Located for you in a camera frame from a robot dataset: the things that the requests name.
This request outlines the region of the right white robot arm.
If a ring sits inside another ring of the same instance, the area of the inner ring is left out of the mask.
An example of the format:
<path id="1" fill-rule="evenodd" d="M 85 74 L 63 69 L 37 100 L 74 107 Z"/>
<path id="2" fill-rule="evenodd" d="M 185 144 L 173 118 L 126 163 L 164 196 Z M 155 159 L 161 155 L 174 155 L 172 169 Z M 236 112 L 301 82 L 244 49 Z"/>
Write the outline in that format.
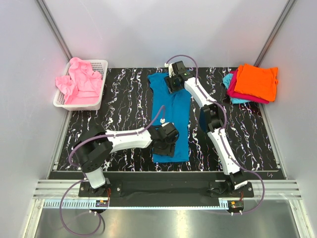
<path id="1" fill-rule="evenodd" d="M 165 63 L 168 76 L 165 82 L 170 93 L 186 90 L 200 107 L 199 125 L 207 134 L 220 158 L 226 175 L 224 190 L 229 196 L 237 196 L 248 181 L 238 164 L 225 133 L 227 122 L 225 109 L 201 85 L 199 79 L 190 73 L 182 61 Z"/>

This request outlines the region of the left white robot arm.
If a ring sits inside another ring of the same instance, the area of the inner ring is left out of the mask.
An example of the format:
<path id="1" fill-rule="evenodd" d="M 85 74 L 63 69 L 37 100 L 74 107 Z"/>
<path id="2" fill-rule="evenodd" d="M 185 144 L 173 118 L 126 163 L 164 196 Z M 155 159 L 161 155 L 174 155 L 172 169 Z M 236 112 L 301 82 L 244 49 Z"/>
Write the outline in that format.
<path id="1" fill-rule="evenodd" d="M 170 122 L 126 131 L 95 128 L 78 140 L 70 157 L 78 159 L 85 180 L 90 184 L 90 191 L 95 196 L 102 196 L 108 183 L 102 165 L 110 154 L 127 149 L 151 148 L 154 154 L 173 157 L 179 137 L 178 130 Z"/>

